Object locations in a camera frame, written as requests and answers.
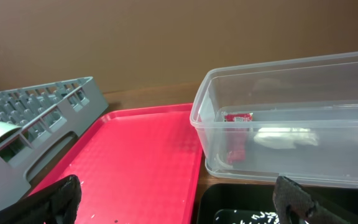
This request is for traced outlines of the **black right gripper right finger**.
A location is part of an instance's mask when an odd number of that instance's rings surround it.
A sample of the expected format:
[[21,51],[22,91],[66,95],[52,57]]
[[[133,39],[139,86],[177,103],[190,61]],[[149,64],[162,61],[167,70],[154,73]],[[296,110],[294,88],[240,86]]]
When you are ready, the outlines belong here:
[[285,176],[279,176],[276,179],[273,204],[281,224],[291,223],[292,214],[307,223],[358,223],[358,215]]

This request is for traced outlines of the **white napkin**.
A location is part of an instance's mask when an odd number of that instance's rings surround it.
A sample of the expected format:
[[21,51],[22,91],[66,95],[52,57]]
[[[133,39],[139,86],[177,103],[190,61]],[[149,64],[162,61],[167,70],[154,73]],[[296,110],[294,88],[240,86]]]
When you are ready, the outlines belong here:
[[296,149],[297,145],[317,146],[319,137],[307,128],[260,128],[254,142],[271,149]]

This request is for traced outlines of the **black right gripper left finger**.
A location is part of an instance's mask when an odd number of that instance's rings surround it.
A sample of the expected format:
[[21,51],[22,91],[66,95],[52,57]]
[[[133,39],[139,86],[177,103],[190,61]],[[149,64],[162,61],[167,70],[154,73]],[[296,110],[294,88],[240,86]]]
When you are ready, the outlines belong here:
[[69,175],[1,210],[0,224],[74,224],[80,201],[80,180]]

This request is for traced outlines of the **food scraps and rice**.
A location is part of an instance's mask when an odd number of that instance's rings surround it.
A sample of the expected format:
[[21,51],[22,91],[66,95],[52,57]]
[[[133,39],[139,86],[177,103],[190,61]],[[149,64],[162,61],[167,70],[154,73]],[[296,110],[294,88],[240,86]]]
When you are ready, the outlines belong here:
[[214,215],[214,224],[280,224],[275,212],[222,209]]

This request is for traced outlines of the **red ketchup sachet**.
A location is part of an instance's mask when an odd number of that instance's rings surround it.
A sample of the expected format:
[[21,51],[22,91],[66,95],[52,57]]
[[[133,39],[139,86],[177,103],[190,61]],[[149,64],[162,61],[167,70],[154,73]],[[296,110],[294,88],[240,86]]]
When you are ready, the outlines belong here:
[[[253,120],[253,113],[225,114],[225,122],[243,123]],[[226,133],[227,153],[226,162],[233,165],[246,158],[247,132],[249,128],[228,129]]]

